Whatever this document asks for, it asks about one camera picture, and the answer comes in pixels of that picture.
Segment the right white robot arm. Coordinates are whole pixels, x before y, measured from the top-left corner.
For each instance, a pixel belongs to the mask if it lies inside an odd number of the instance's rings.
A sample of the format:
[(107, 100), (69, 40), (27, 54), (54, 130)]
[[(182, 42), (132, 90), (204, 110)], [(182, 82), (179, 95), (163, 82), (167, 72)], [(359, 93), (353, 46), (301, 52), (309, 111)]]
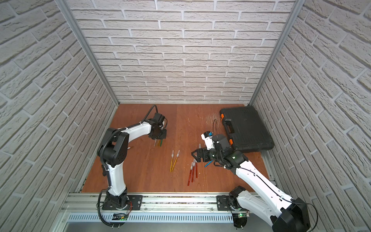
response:
[(234, 150), (223, 134), (206, 131), (201, 135), (204, 148), (191, 153), (196, 162), (214, 162), (230, 170), (257, 194), (253, 196), (238, 186), (230, 192), (230, 209), (246, 209), (264, 220), (275, 232), (312, 232), (316, 228), (309, 218), (309, 203), (293, 199), (267, 179), (242, 152)]

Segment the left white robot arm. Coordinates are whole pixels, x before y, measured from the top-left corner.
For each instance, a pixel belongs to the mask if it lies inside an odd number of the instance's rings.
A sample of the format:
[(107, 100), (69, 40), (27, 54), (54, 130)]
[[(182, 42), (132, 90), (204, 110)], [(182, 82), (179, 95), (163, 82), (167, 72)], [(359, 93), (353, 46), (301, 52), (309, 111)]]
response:
[(127, 156), (129, 142), (141, 137), (149, 136), (152, 140), (166, 138), (166, 118), (155, 113), (151, 119), (124, 128), (107, 129), (101, 141), (97, 156), (103, 168), (103, 175), (107, 177), (106, 209), (125, 209), (129, 202), (127, 187), (124, 182), (123, 162)]

